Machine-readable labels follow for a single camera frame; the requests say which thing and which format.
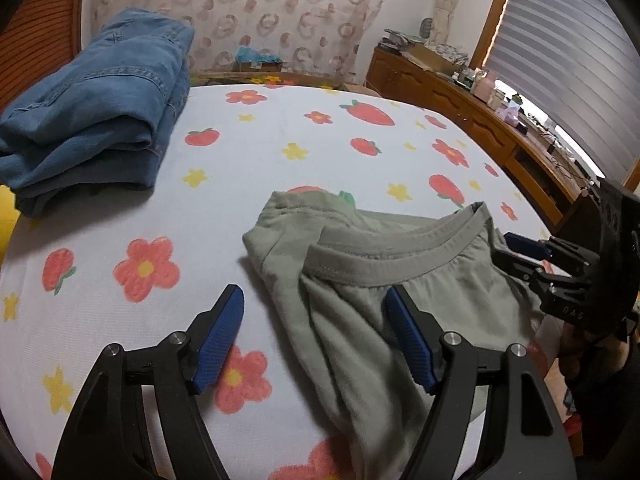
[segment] metal screw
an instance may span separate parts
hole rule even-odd
[[[452,346],[457,346],[460,343],[462,343],[462,338],[460,337],[460,334],[457,332],[447,332],[444,335],[444,341],[446,341]]]
[[[104,347],[102,353],[107,357],[113,357],[120,351],[120,346],[117,343],[111,343]]]
[[[169,343],[172,345],[181,345],[185,341],[187,341],[187,335],[185,332],[178,330],[178,332],[169,334]]]
[[[516,357],[524,357],[527,355],[527,349],[524,348],[520,343],[516,343],[515,345],[511,345],[510,347],[511,353]]]

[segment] blue denim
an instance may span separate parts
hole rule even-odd
[[[189,94],[193,28],[148,10],[118,14],[76,58],[0,116],[0,182],[38,216],[75,184],[156,182]]]

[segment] patterned curtain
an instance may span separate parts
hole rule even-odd
[[[383,1],[92,0],[92,33],[126,7],[142,7],[193,25],[192,71],[228,72],[246,45],[278,55],[284,70],[344,79]]]

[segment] wooden window frame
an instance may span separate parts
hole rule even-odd
[[[631,193],[635,192],[638,186],[640,186],[640,158],[636,158],[636,162],[633,167],[629,170],[625,179],[622,181],[622,186],[628,189]]]
[[[484,22],[484,28],[482,29],[482,34],[480,34],[480,39],[478,40],[478,44],[476,45],[476,50],[474,51],[473,56],[471,57],[471,61],[469,62],[469,66],[471,68],[482,68],[482,65],[491,50],[491,46],[494,42],[495,36],[498,33],[498,26],[500,25],[500,18],[504,12],[504,6],[506,5],[507,0],[493,0],[491,7],[489,9],[489,15],[486,18],[486,22]]]

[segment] wall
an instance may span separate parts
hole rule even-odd
[[[493,0],[460,0],[453,14],[447,43],[474,53]]]
[[[418,34],[420,22],[424,18],[430,17],[433,12],[433,3],[434,0],[385,0],[375,22],[364,33],[360,41],[360,49],[354,66],[355,82],[362,83],[364,81],[373,50],[380,38],[386,36],[385,29],[392,28],[407,34]]]

